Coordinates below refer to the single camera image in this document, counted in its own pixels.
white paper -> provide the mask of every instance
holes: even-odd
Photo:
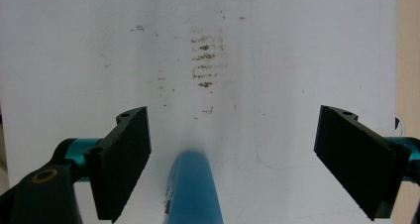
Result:
[[[148,106],[152,156],[118,223],[161,223],[185,150],[209,159],[225,223],[370,223],[313,145],[321,104],[392,134],[395,1],[0,0],[11,184]]]

blue cylinder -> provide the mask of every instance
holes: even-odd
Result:
[[[185,152],[167,180],[165,224],[222,224],[222,212],[207,159]]]

dark mark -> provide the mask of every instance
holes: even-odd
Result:
[[[210,69],[211,67],[213,67],[213,66],[212,65],[200,65],[197,68]]]
[[[208,39],[209,37],[201,37],[200,39],[198,39],[197,40],[197,42],[204,42],[204,41],[207,41],[207,39]]]
[[[195,73],[192,73],[192,77],[193,78],[203,78],[203,77],[211,77],[212,76],[212,74],[211,73],[209,73],[209,74],[195,74]]]
[[[170,200],[164,206],[164,213],[165,214],[169,214],[169,208],[170,208]]]
[[[209,87],[212,84],[213,84],[213,82],[203,82],[203,83],[199,83],[198,86],[201,86],[201,87]]]
[[[214,54],[212,54],[212,55],[204,54],[203,56],[198,56],[196,58],[192,58],[192,60],[202,60],[202,59],[205,59],[205,58],[211,59],[211,58],[214,58],[214,57],[216,57],[216,55],[214,55]]]
[[[209,46],[203,46],[203,47],[200,47],[200,50],[203,50],[203,51],[207,51],[207,50],[209,50]]]
[[[210,110],[202,110],[201,112],[206,114],[212,114],[213,113],[213,107],[210,108]]]

ink stain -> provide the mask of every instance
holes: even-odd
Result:
[[[210,107],[210,110],[202,110],[201,112],[205,113],[205,114],[212,114],[213,113],[213,107]]]
[[[203,51],[207,51],[207,50],[209,50],[209,46],[203,46],[203,47],[200,47],[200,50],[203,50]]]
[[[212,65],[200,65],[200,66],[198,66],[197,68],[201,68],[201,69],[210,69],[210,68],[212,68],[213,66]]]
[[[199,83],[198,86],[201,86],[201,87],[209,87],[212,84],[213,84],[213,82],[203,82],[203,83]]]
[[[212,76],[212,74],[211,73],[209,73],[209,74],[201,74],[201,75],[197,75],[197,74],[195,74],[194,72],[192,73],[192,78],[203,78],[203,77],[211,77]]]
[[[202,42],[207,41],[207,39],[209,39],[208,36],[207,37],[201,37],[200,39],[197,40],[197,42],[202,43]]]
[[[210,54],[204,54],[204,55],[202,55],[202,56],[198,56],[198,57],[196,57],[196,58],[193,58],[192,60],[202,60],[202,59],[211,59],[211,58],[214,58],[214,57],[216,57],[216,55],[214,55],[214,54],[212,54],[212,55],[210,55]]]
[[[144,31],[145,29],[143,28],[142,25],[139,25],[139,26],[136,27],[136,30],[137,31]]]

screw hole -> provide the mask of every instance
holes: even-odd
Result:
[[[94,148],[94,149],[90,150],[90,154],[92,154],[92,155],[98,155],[102,151],[103,151],[102,148]]]
[[[53,179],[58,174],[56,169],[46,169],[38,172],[32,177],[33,183],[44,183]]]

